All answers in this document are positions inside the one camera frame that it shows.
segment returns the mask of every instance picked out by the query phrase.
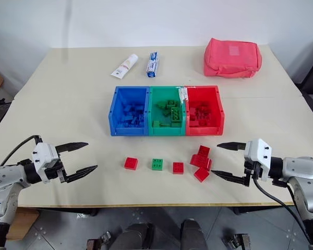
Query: pink pouch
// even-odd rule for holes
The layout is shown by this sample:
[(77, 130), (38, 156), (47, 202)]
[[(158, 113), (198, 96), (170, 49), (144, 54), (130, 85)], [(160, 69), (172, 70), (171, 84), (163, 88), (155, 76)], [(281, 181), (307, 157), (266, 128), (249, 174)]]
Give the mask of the pink pouch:
[(204, 75), (207, 77), (252, 77), (261, 64), (262, 56), (256, 43), (212, 38), (204, 53)]

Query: black cable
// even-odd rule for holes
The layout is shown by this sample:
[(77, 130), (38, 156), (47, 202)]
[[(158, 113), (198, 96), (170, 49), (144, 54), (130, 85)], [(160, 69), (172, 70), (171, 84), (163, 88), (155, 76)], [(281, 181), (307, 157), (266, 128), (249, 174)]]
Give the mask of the black cable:
[(0, 164), (0, 166), (3, 166), (10, 158), (11, 156), (20, 148), (22, 147), (24, 144), (26, 144), (27, 142), (29, 142), (30, 140), (35, 139), (36, 144), (39, 142), (42, 142), (42, 139), (40, 138), (39, 135), (32, 135), (28, 138), (26, 138), (23, 142), (21, 142), (19, 145), (17, 145), (10, 153), (9, 155), (7, 155), (7, 157), (3, 160), (3, 162)]
[(292, 216), (293, 218), (297, 221), (298, 225), (300, 226), (302, 232), (304, 233), (306, 239), (308, 240), (309, 243), (311, 243), (311, 240), (309, 238), (309, 236), (307, 235), (303, 225), (302, 225), (302, 222), (299, 220), (299, 218), (296, 216), (296, 214), (285, 204), (283, 203), (281, 200), (277, 199), (275, 196), (272, 196), (271, 194), (267, 193), (260, 185), (259, 183), (257, 182), (256, 179), (253, 179), (254, 180), (254, 184), (255, 186), (267, 197), (273, 199), (275, 202), (281, 204)]

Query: white tabletop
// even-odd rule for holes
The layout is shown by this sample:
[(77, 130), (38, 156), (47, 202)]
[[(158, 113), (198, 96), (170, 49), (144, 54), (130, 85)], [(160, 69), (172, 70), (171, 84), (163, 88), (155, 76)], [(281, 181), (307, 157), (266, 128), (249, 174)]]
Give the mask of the white tabletop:
[[(60, 184), (38, 183), (23, 190), (20, 206), (81, 207), (139, 205), (270, 205), (254, 185), (249, 188), (211, 174), (200, 183), (189, 164), (199, 145), (211, 148), (212, 168), (243, 176), (241, 152), (216, 148), (222, 142), (262, 138), (278, 157), (313, 157), (313, 113), (268, 46), (261, 46), (262, 68), (251, 79), (206, 78), (202, 75), (203, 47), (77, 48), (51, 50), (18, 93), (0, 124), (0, 162), (32, 134), (54, 145), (88, 142), (62, 154), (74, 173), (99, 167), (83, 179)], [(161, 54), (155, 79), (145, 74), (151, 51)], [(131, 53), (140, 59), (122, 79), (110, 73)], [(218, 85), (225, 112), (222, 136), (111, 137), (107, 114), (117, 85)], [(30, 158), (27, 144), (9, 163)], [(136, 171), (123, 168), (126, 157), (139, 159)], [(164, 171), (150, 169), (153, 158), (164, 159)], [(185, 163), (183, 176), (173, 175), (172, 162)], [(290, 202), (288, 192), (261, 183), (271, 194)]]

